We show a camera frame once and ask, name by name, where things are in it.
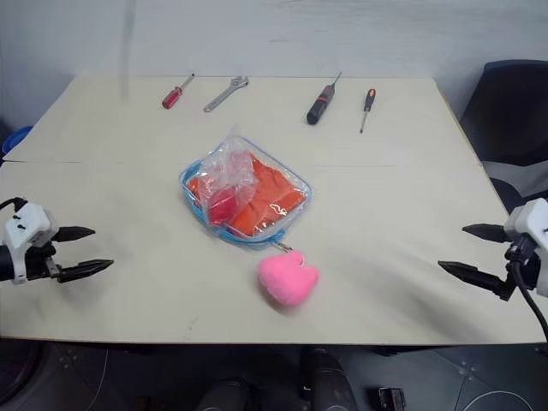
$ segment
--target pink heart keychain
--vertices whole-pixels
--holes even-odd
[[[276,301],[285,306],[301,304],[319,278],[315,267],[305,266],[298,251],[281,243],[286,253],[267,257],[259,263],[259,281]]]

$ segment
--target black screwdriver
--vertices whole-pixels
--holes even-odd
[[[322,114],[324,114],[325,109],[335,95],[335,83],[337,83],[337,80],[339,80],[341,73],[342,71],[339,71],[339,74],[337,75],[335,81],[333,81],[332,84],[328,84],[327,86],[325,86],[324,90],[322,90],[322,93],[320,93],[318,98],[316,98],[316,101],[314,101],[312,108],[308,111],[307,114],[308,124],[316,124]]]
[[[363,110],[365,111],[363,113],[363,120],[361,120],[361,128],[360,133],[363,133],[363,126],[366,123],[367,113],[371,111],[371,106],[373,105],[373,101],[375,101],[375,94],[377,92],[374,88],[370,88],[366,95],[366,103],[364,104]]]

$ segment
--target wrench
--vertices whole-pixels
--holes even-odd
[[[204,111],[206,113],[209,113],[212,111],[215,107],[220,105],[226,98],[235,92],[239,88],[243,88],[249,84],[249,79],[247,77],[242,77],[239,75],[238,77],[235,77],[230,81],[230,86],[225,91],[223,91],[221,94],[216,96],[206,107],[204,107]]]

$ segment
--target cable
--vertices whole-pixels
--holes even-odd
[[[489,392],[486,392],[485,394],[481,394],[480,396],[476,396],[471,402],[468,403],[468,405],[465,408],[462,409],[462,411],[468,411],[470,407],[472,407],[476,403],[476,401],[483,398],[484,396],[491,396],[493,394],[508,394],[509,396],[515,396],[516,398],[519,398],[520,400],[522,400],[523,403],[527,405],[530,411],[534,411],[533,407],[531,407],[531,405],[527,401],[525,401],[525,398],[523,398],[522,396],[518,396],[515,392],[510,392],[510,391],[489,391]]]
[[[520,289],[523,298],[525,298],[525,301],[531,307],[534,315],[539,320],[542,331],[545,333],[545,339],[548,342],[548,324],[546,323],[544,315],[542,315],[542,312],[539,310],[539,307],[533,301],[533,297],[531,297],[531,295],[525,288],[525,283],[523,282],[523,278],[521,277],[521,264],[519,262],[511,263],[510,270],[512,271],[515,285],[517,285],[517,288]]]
[[[21,197],[14,197],[13,199],[5,200],[3,203],[0,203],[0,210],[9,206],[10,204],[13,204],[15,207],[15,211],[19,211],[26,203],[27,201],[25,199],[22,199]]]
[[[95,401],[97,400],[97,397],[99,396],[99,392],[101,392],[101,387],[103,386],[103,381],[104,381],[104,375],[106,373],[106,363],[107,363],[108,359],[109,359],[109,350],[107,349],[106,354],[104,355],[103,374],[101,375],[101,379],[99,380],[99,385],[97,387],[97,392],[95,392],[95,397],[87,405],[86,411],[89,411],[90,409],[92,409],[93,404],[95,403]]]
[[[464,389],[464,384],[466,383],[466,379],[463,378],[462,379],[462,382],[461,382],[461,388],[459,389],[459,395],[457,396],[456,398],[456,401],[455,401],[455,407],[453,408],[453,411],[456,411],[456,408],[458,407],[459,405],[459,401],[461,400],[461,395],[462,395],[462,391]]]

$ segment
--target tabletop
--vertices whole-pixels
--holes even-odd
[[[0,289],[6,337],[132,343],[527,343],[542,340],[519,293],[509,302],[437,266],[459,260],[503,275],[505,246],[461,232],[507,215],[428,79],[340,79],[317,126],[303,122],[328,79],[251,79],[212,113],[229,78],[78,78],[0,169],[3,197],[24,195],[61,225],[97,234],[56,261],[115,264],[93,277]],[[377,99],[359,134],[364,90]],[[279,253],[212,236],[178,175],[237,123],[303,176],[310,207],[284,238],[320,279],[301,306],[264,296],[257,265]],[[3,211],[4,220],[9,214]],[[543,311],[545,299],[533,296]]]

